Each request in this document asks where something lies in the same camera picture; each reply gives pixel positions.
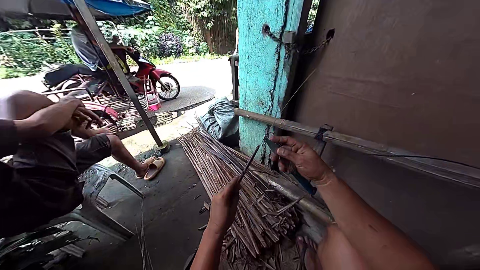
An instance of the green foliage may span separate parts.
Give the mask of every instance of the green foliage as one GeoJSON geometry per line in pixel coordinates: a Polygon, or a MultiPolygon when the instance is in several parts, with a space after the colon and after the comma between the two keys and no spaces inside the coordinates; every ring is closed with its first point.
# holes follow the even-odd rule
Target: green foliage
{"type": "MultiPolygon", "coordinates": [[[[207,44],[202,29],[212,29],[220,22],[225,23],[225,20],[236,28],[236,0],[147,0],[147,2],[152,5],[151,12],[133,18],[120,18],[114,22],[97,22],[100,28],[118,27],[118,31],[102,30],[107,41],[111,41],[112,35],[119,35],[124,45],[135,45],[144,57],[155,61],[160,61],[162,57],[173,61],[170,55],[180,55],[183,59],[211,58],[216,57],[210,54],[212,48],[209,48],[216,46],[215,39],[210,39],[207,44]],[[172,47],[173,43],[175,52],[166,53],[165,47],[172,47]]],[[[72,27],[75,25],[74,22],[29,18],[6,19],[3,25],[7,25],[10,30],[35,27],[54,30],[41,32],[48,39],[39,39],[31,32],[0,35],[0,78],[35,75],[48,64],[81,63],[72,46],[70,34],[68,31],[60,30],[72,27]]],[[[130,59],[128,62],[129,65],[134,64],[130,59]]]]}
{"type": "Polygon", "coordinates": [[[237,23],[236,0],[178,0],[178,2],[208,29],[212,28],[219,16],[226,15],[230,22],[237,23]]]}
{"type": "MultiPolygon", "coordinates": [[[[55,25],[54,28],[58,29],[60,25],[55,25]]],[[[31,33],[0,36],[1,77],[35,75],[47,64],[80,63],[70,39],[62,38],[59,30],[54,31],[54,34],[57,37],[55,40],[39,39],[31,33]]]]}
{"type": "Polygon", "coordinates": [[[307,32],[313,28],[313,23],[315,22],[319,5],[320,5],[320,0],[312,0],[312,6],[308,11],[307,32]]]}

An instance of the garbage bag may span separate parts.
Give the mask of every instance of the garbage bag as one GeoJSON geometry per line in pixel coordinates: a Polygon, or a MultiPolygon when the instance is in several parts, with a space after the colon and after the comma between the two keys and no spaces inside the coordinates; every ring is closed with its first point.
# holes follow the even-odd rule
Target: garbage bag
{"type": "Polygon", "coordinates": [[[221,140],[239,131],[239,117],[234,109],[235,105],[228,98],[219,98],[208,107],[208,112],[200,120],[214,138],[221,140]]]}

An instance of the hand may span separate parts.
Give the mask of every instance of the hand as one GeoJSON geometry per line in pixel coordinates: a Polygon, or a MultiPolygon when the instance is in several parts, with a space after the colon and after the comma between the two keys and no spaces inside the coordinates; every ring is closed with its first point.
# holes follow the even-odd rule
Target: hand
{"type": "Polygon", "coordinates": [[[81,100],[79,100],[78,98],[76,98],[75,96],[64,96],[64,97],[60,98],[58,103],[72,103],[72,104],[76,105],[77,107],[85,107],[84,103],[81,100]]]}
{"type": "Polygon", "coordinates": [[[85,129],[89,129],[92,122],[95,122],[98,126],[102,126],[103,124],[98,115],[85,107],[77,107],[77,109],[73,111],[72,117],[76,118],[78,123],[87,122],[85,129]]]}
{"type": "Polygon", "coordinates": [[[234,177],[223,190],[213,196],[207,229],[215,234],[224,236],[235,219],[240,190],[238,178],[234,177]]]}
{"type": "Polygon", "coordinates": [[[274,143],[283,146],[272,153],[272,160],[278,161],[278,168],[283,172],[290,172],[295,166],[298,172],[314,184],[323,184],[325,180],[333,175],[333,172],[317,153],[306,143],[298,142],[292,137],[271,137],[274,143]]]}

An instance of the brown wall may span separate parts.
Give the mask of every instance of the brown wall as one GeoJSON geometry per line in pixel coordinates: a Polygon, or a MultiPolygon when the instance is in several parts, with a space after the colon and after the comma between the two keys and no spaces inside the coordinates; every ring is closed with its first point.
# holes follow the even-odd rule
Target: brown wall
{"type": "MultiPolygon", "coordinates": [[[[480,1],[325,0],[290,118],[480,167],[480,1]]],[[[441,264],[480,261],[480,190],[340,148],[324,158],[441,264]]]]}

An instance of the knife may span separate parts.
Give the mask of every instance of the knife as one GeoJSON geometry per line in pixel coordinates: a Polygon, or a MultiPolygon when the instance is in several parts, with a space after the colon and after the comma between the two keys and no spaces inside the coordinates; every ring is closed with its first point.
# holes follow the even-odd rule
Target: knife
{"type": "MultiPolygon", "coordinates": [[[[265,142],[267,143],[268,147],[270,147],[270,149],[272,150],[272,152],[276,153],[277,149],[279,149],[281,147],[280,144],[277,144],[277,143],[274,143],[272,142],[271,140],[269,139],[265,139],[265,142]]],[[[305,177],[303,177],[298,171],[297,169],[294,169],[291,174],[293,175],[293,177],[295,177],[295,179],[297,180],[297,182],[300,183],[300,185],[303,186],[303,188],[308,192],[308,194],[310,195],[315,195],[315,193],[317,192],[317,188],[312,186],[312,184],[310,183],[310,181],[308,181],[305,177]]]]}

